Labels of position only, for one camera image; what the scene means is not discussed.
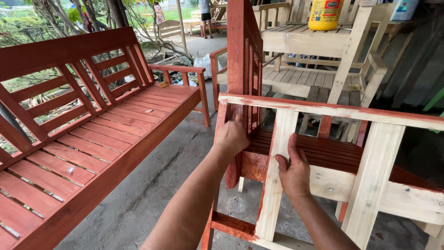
red-stained wooden bench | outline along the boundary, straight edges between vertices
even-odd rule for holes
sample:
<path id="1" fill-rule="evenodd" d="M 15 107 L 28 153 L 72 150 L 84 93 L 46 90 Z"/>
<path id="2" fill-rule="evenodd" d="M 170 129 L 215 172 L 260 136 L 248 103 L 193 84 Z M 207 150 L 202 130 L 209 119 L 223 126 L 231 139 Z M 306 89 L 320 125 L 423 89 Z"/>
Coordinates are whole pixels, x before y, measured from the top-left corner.
<path id="1" fill-rule="evenodd" d="M 117 49 L 122 55 L 98 63 L 92 59 Z M 1 250 L 54 248 L 193 109 L 201 111 L 205 125 L 210 125 L 205 69 L 147 65 L 131 27 L 2 48 L 0 54 L 1 82 L 49 68 L 60 73 L 12 93 L 0 85 L 0 101 L 37 139 L 31 144 L 0 116 L 0 134 L 18 149 L 13 155 L 0 149 Z M 100 71 L 124 62 L 127 68 L 102 77 Z M 162 70 L 167 82 L 168 71 L 182 72 L 184 85 L 159 88 L 153 69 Z M 197 73 L 199 87 L 187 86 L 189 72 Z M 134 80 L 108 88 L 128 75 Z M 19 104 L 65 84 L 71 90 L 63 95 L 28 109 Z M 77 98 L 81 105 L 42 124 L 34 120 Z M 202 108 L 196 108 L 201 101 Z"/>

chair backrest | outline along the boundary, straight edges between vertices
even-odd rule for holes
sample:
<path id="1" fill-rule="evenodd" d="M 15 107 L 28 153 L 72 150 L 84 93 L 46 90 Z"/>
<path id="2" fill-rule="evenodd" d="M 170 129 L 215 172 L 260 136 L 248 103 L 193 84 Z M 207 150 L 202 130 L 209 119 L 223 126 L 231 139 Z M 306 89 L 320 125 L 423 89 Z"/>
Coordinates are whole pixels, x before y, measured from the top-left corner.
<path id="1" fill-rule="evenodd" d="M 122 55 L 100 62 L 93 59 L 103 53 L 117 50 L 120 50 Z M 69 130 L 74 124 L 94 116 L 102 109 L 107 109 L 109 105 L 131 95 L 143 85 L 154 83 L 154 77 L 148 71 L 145 57 L 132 27 L 0 48 L 0 54 L 3 58 L 8 58 L 8 60 L 0 61 L 0 101 L 23 123 L 35 138 L 33 141 L 37 142 L 31 145 L 20 133 L 14 132 L 15 129 L 2 117 L 0 117 L 2 125 L 0 126 L 0 134 L 22 153 L 41 142 L 54 140 L 54 137 Z M 127 64 L 126 68 L 107 76 L 102 75 L 103 70 L 123 63 Z M 54 78 L 14 92 L 7 90 L 9 86 L 6 81 L 48 69 L 55 69 Z M 128 75 L 132 75 L 134 79 L 110 90 L 109 84 Z M 76 79 L 79 79 L 85 86 L 98 108 L 94 108 Z M 64 85 L 67 85 L 66 88 L 69 89 L 67 93 L 29 108 L 20 105 L 26 99 Z M 105 99 L 101 96 L 96 85 L 100 88 Z M 39 116 L 77 98 L 80 100 L 80 105 L 47 121 L 39 122 L 41 120 L 38 118 Z M 0 149 L 0 162 L 3 163 L 0 165 L 0 170 L 7 167 L 8 161 L 17 154 L 11 156 Z"/>
<path id="2" fill-rule="evenodd" d="M 165 20 L 161 23 L 159 23 L 159 29 L 160 29 L 160 37 L 167 38 L 170 36 L 179 35 L 181 33 L 180 31 L 180 22 L 177 20 Z"/>

wood glue bottle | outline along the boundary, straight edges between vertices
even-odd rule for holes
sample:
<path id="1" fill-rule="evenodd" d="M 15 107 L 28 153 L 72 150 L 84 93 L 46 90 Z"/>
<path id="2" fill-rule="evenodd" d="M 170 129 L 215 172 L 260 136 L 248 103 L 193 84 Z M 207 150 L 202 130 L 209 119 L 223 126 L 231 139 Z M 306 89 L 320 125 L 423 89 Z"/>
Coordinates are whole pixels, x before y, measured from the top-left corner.
<path id="1" fill-rule="evenodd" d="M 319 31 L 336 28 L 343 3 L 344 0 L 313 0 L 308 28 Z"/>

person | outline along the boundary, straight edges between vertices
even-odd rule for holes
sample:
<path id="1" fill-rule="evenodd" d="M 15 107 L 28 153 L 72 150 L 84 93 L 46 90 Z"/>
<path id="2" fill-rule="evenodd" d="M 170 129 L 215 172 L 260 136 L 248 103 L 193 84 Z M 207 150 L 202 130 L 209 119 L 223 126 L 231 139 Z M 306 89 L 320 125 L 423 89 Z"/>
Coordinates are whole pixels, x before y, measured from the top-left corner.
<path id="1" fill-rule="evenodd" d="M 290 165 L 282 155 L 275 158 L 284 192 L 303 220 L 314 246 L 318 250 L 359 250 L 311 194 L 310 166 L 304 151 L 296 148 L 296 139 L 294 133 L 288 141 Z M 217 131 L 210 152 L 170 200 L 141 249 L 195 250 L 228 164 L 248 145 L 242 117 L 237 115 Z"/>
<path id="2" fill-rule="evenodd" d="M 163 14 L 162 7 L 160 7 L 159 3 L 154 1 L 154 11 L 156 11 L 156 22 L 158 24 L 165 21 L 165 14 Z"/>
<path id="3" fill-rule="evenodd" d="M 211 11 L 210 5 L 212 5 L 211 0 L 199 0 L 200 4 L 200 20 L 203 23 L 203 38 L 206 39 L 206 24 L 208 23 L 208 31 L 210 32 L 210 38 L 213 38 L 211 35 Z"/>

dried leaf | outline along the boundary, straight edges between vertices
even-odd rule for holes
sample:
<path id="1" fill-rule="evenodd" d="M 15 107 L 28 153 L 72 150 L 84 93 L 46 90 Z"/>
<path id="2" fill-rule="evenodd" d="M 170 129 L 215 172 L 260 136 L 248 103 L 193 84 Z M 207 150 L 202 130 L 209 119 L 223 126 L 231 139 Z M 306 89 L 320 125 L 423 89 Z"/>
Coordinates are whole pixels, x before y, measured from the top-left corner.
<path id="1" fill-rule="evenodd" d="M 167 83 L 167 82 L 165 82 L 165 81 L 159 82 L 159 88 L 165 88 L 165 87 L 167 87 L 168 85 L 170 85 L 170 84 Z"/>

